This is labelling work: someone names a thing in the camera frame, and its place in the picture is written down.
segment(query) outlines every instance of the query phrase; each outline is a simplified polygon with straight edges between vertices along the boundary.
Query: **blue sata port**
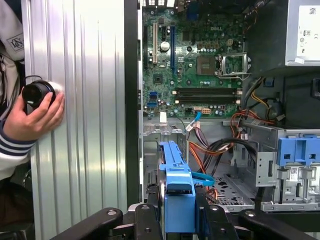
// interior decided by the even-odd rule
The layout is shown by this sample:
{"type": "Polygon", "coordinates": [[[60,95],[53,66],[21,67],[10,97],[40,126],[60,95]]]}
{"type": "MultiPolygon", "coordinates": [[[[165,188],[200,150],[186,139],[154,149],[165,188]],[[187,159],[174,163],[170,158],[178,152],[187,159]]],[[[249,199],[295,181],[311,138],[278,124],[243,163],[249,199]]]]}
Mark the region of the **blue sata port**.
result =
{"type": "Polygon", "coordinates": [[[146,106],[148,108],[155,108],[157,106],[157,103],[156,102],[147,102],[146,106]]]}
{"type": "Polygon", "coordinates": [[[151,92],[149,93],[149,97],[150,97],[151,99],[156,99],[157,96],[158,96],[158,93],[157,93],[156,91],[151,91],[151,92]]]}

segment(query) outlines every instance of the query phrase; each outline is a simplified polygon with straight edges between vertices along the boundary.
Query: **circuit board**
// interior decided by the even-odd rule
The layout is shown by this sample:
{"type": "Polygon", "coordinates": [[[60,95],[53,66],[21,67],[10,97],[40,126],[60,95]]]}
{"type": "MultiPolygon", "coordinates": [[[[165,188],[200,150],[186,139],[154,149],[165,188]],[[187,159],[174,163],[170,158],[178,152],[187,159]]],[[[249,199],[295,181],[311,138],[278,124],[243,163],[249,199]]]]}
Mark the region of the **circuit board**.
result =
{"type": "MultiPolygon", "coordinates": [[[[219,78],[218,55],[243,52],[243,16],[208,15],[189,21],[172,10],[143,12],[143,113],[156,117],[227,118],[237,112],[242,81],[219,78]]],[[[226,58],[227,73],[241,72],[226,58]]]]}

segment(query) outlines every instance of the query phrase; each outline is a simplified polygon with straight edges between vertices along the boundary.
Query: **hand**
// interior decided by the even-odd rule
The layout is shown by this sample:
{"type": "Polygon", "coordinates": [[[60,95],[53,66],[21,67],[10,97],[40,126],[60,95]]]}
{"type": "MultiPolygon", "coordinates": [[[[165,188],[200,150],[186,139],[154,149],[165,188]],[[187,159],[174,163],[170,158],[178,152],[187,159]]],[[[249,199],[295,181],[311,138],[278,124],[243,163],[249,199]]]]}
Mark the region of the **hand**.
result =
{"type": "Polygon", "coordinates": [[[51,92],[46,94],[40,106],[26,115],[25,102],[20,94],[5,121],[4,134],[17,141],[34,141],[55,129],[64,116],[65,97],[59,93],[49,107],[51,98],[51,92]]]}

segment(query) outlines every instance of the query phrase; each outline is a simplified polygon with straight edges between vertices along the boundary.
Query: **camera lens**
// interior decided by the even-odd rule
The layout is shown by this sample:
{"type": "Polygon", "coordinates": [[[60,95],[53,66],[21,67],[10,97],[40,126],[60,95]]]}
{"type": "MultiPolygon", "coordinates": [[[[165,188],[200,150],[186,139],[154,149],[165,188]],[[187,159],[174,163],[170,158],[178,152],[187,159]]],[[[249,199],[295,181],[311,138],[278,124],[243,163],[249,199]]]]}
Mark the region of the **camera lens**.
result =
{"type": "Polygon", "coordinates": [[[33,108],[37,108],[48,93],[53,93],[50,103],[52,104],[56,98],[54,88],[47,81],[38,80],[24,87],[22,98],[26,104],[29,104],[33,108]]]}

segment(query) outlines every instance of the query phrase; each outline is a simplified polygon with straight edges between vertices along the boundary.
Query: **ram slot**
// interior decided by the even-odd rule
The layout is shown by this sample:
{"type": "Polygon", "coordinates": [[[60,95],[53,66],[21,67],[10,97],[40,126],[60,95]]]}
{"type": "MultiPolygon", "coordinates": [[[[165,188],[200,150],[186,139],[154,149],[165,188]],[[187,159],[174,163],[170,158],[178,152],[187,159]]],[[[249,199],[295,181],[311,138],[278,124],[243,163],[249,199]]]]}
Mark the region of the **ram slot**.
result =
{"type": "Polygon", "coordinates": [[[179,101],[179,104],[234,104],[237,99],[231,96],[176,96],[175,100],[179,101]]]}
{"type": "Polygon", "coordinates": [[[153,24],[153,63],[158,63],[158,23],[153,24]]]}
{"type": "Polygon", "coordinates": [[[176,26],[170,27],[170,67],[176,73],[176,26]]]}
{"type": "Polygon", "coordinates": [[[175,89],[177,95],[234,95],[237,93],[236,88],[176,88],[175,89]]]}

